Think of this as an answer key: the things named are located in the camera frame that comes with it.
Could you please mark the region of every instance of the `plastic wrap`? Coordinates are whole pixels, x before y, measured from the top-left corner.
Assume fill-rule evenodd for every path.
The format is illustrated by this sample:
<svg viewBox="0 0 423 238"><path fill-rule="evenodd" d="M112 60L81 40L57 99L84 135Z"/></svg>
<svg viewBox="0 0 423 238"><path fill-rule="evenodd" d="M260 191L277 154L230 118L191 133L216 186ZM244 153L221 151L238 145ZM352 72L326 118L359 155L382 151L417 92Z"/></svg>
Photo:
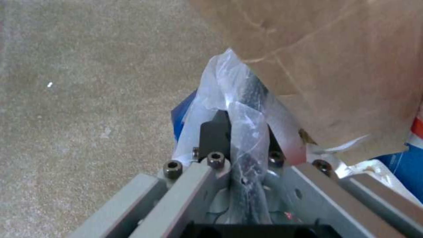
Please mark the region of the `plastic wrap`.
<svg viewBox="0 0 423 238"><path fill-rule="evenodd" d="M201 124L217 110L228 111L231 129L231 201L228 223L270 224L262 180L267 171L268 125L291 164L305 161L299 126L231 49L207 64L197 95L185 116L172 159L192 162Z"/></svg>

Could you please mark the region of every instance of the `concrete floor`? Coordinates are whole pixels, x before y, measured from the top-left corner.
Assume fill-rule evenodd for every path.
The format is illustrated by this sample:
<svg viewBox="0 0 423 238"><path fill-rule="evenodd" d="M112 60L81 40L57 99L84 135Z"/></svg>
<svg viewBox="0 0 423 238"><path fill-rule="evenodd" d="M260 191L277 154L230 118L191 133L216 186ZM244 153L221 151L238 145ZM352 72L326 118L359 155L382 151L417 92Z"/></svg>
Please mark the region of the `concrete floor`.
<svg viewBox="0 0 423 238"><path fill-rule="evenodd" d="M0 0L0 237L63 237L173 150L225 45L187 0Z"/></svg>

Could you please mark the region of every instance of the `hex socket screw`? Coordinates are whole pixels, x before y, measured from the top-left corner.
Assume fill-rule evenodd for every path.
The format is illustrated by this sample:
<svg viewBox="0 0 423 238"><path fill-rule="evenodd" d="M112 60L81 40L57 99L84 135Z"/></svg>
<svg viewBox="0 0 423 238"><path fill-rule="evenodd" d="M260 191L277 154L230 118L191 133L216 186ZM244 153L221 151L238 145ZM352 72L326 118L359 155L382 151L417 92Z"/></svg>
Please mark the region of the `hex socket screw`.
<svg viewBox="0 0 423 238"><path fill-rule="evenodd" d="M182 174L182 164L179 161L168 161L163 165L163 174L168 179L178 179Z"/></svg>
<svg viewBox="0 0 423 238"><path fill-rule="evenodd" d="M225 165L225 156L218 151L213 151L207 155L207 165L214 169L221 169Z"/></svg>

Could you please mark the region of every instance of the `metal frame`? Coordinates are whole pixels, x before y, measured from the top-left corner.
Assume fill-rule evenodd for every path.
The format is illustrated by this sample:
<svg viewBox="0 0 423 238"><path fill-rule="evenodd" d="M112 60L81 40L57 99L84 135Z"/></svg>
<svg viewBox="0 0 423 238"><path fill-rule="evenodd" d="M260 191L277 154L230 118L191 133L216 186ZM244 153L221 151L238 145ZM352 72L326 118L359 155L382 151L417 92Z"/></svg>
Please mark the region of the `metal frame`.
<svg viewBox="0 0 423 238"><path fill-rule="evenodd" d="M269 171L264 184L305 224L329 224L343 237L403 237L308 163Z"/></svg>
<svg viewBox="0 0 423 238"><path fill-rule="evenodd" d="M340 185L407 237L423 237L423 209L370 175L346 177Z"/></svg>
<svg viewBox="0 0 423 238"><path fill-rule="evenodd" d="M69 238L128 237L166 191L164 181L139 174L77 228Z"/></svg>

